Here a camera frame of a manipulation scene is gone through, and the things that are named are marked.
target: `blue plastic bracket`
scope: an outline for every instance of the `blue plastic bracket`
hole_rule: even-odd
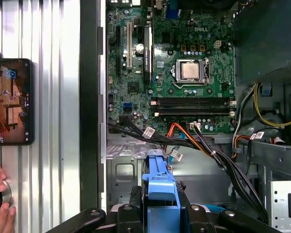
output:
[[[147,208],[147,232],[180,233],[180,201],[176,180],[166,168],[162,156],[149,156],[149,174],[142,179],[148,181],[148,199],[172,201],[166,206]]]

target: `smartphone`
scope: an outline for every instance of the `smartphone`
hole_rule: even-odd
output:
[[[32,62],[0,59],[0,146],[34,140]]]

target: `green circuit board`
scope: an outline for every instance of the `green circuit board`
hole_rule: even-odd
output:
[[[184,124],[198,121],[201,122],[203,133],[233,132],[229,116],[155,117],[150,106],[153,97],[234,97],[232,16],[228,13],[218,15],[191,11],[180,14],[178,19],[166,19],[164,10],[154,11],[153,15],[153,73],[151,84],[147,86],[143,77],[144,57],[137,54],[140,46],[137,26],[146,25],[146,9],[113,8],[107,13],[108,119],[119,122],[120,116],[123,115],[123,104],[132,103],[133,122],[141,129],[150,126],[160,133],[165,133],[171,122]],[[128,51],[127,23],[129,22],[133,26],[131,69],[124,67],[127,65],[127,60],[123,57],[123,54],[127,54]],[[115,44],[118,40],[120,40],[118,42],[120,49],[116,51]],[[217,40],[222,42],[220,49],[214,48],[213,44]],[[176,87],[172,70],[178,59],[208,59],[209,83]]]

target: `pcie slot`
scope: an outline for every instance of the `pcie slot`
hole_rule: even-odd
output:
[[[152,28],[145,26],[144,37],[144,83],[150,85],[152,80]]]
[[[115,28],[115,70],[118,76],[121,75],[121,26]]]
[[[197,109],[197,108],[160,108],[157,109],[155,116],[230,116],[231,112],[228,108],[210,108],[210,109]]]
[[[132,22],[126,23],[127,33],[127,68],[132,68]]]
[[[183,106],[183,105],[206,105],[206,106],[228,106],[229,102],[232,101],[230,98],[203,98],[203,97],[193,97],[193,98],[156,98],[151,101],[151,105],[159,106]]]

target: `corrugated metal panel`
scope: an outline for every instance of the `corrugated metal panel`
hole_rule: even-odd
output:
[[[34,62],[35,142],[0,147],[16,233],[42,233],[80,210],[79,0],[0,1],[0,51]]]

